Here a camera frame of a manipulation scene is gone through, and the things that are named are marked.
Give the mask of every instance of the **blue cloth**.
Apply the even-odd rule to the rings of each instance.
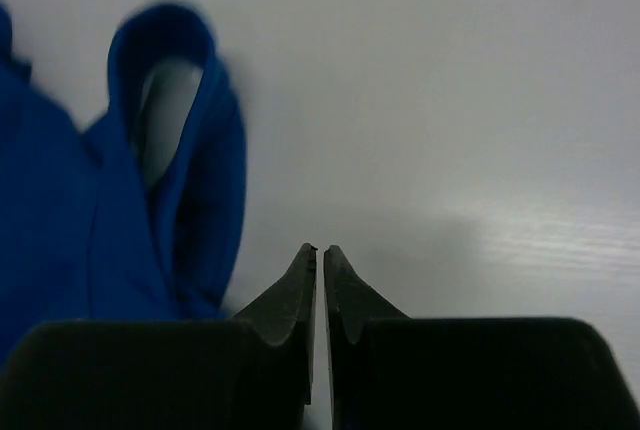
[[[171,3],[125,22],[109,51],[108,111],[84,135],[10,48],[0,9],[0,364],[46,320],[219,316],[242,233],[246,144],[206,25]],[[202,80],[169,168],[146,189],[132,127],[145,78],[169,57],[201,67]]]

